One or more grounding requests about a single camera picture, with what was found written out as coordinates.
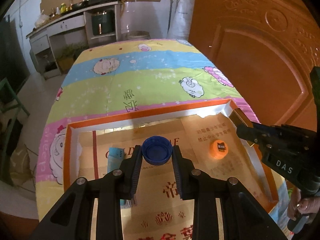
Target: drawer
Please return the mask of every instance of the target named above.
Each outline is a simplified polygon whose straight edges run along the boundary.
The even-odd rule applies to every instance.
[[[43,29],[43,30],[33,34],[29,39],[30,44],[34,43],[36,40],[39,40],[40,38],[42,38],[43,36],[46,36],[46,35],[47,35],[47,29]]]
[[[84,26],[84,16],[79,15],[64,21],[55,23],[47,28],[48,36],[52,36],[58,33],[63,33],[75,28]]]
[[[50,48],[47,35],[30,43],[30,45],[34,54]]]

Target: pink stripe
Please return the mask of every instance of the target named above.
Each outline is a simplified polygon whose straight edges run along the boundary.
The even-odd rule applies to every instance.
[[[251,107],[243,98],[232,98],[232,97],[226,97],[226,98],[231,98],[236,103],[236,105],[245,113],[245,115],[250,119],[250,121],[259,122],[257,116],[254,114]],[[177,101],[177,102],[155,104],[150,106],[138,106],[138,110],[161,108],[164,106],[175,106],[177,104],[189,104],[189,103],[194,103],[195,101],[197,102],[214,101],[217,99],[222,99],[222,98],[213,98],[209,100],[207,99],[188,100],[183,102]],[[124,113],[127,113],[125,109],[114,111],[107,114],[92,114],[88,116],[76,116],[76,117],[70,117],[70,118],[63,118],[57,122],[53,122],[46,125],[46,127],[44,128],[44,133],[42,135],[40,146],[39,146],[36,182],[47,181],[47,180],[56,181],[56,178],[52,175],[52,170],[50,168],[50,146],[54,140],[55,135],[58,132],[58,127],[60,127],[61,125],[63,127],[67,127],[68,123],[72,123],[72,122],[79,122],[87,119],[94,119],[94,118],[100,118],[104,116],[124,114]]]

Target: blue bottle cap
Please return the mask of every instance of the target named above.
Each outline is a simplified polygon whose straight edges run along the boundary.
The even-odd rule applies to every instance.
[[[151,165],[163,165],[171,157],[171,142],[162,136],[151,136],[146,139],[141,147],[142,155],[147,163]]]

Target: blue stripe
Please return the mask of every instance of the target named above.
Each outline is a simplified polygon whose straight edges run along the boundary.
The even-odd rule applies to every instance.
[[[148,52],[131,52],[120,55],[102,57],[91,59],[79,64],[75,64],[69,71],[62,87],[65,87],[73,82],[82,81],[89,78],[100,77],[93,71],[94,65],[100,59],[117,58],[120,61],[120,66],[113,72],[105,74],[115,75],[126,71],[145,70],[145,69],[163,69],[170,68],[176,69],[180,67],[187,68],[203,68],[205,66],[214,66],[201,53],[194,52],[174,52],[171,50],[166,51],[148,51]]]
[[[287,217],[287,207],[289,204],[289,195],[287,184],[284,181],[283,184],[278,189],[279,202],[273,208],[273,210],[269,213],[274,222],[280,227],[281,230],[284,230],[289,218]]]

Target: bottle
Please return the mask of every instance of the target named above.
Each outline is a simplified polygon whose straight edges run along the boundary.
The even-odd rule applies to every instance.
[[[54,13],[54,8],[52,8],[51,14],[49,15],[50,19],[52,19],[53,17],[55,17],[55,13]]]
[[[72,10],[73,0],[69,0],[69,3],[70,3],[69,10]]]
[[[60,13],[64,13],[67,11],[67,6],[65,3],[62,3],[60,6]]]

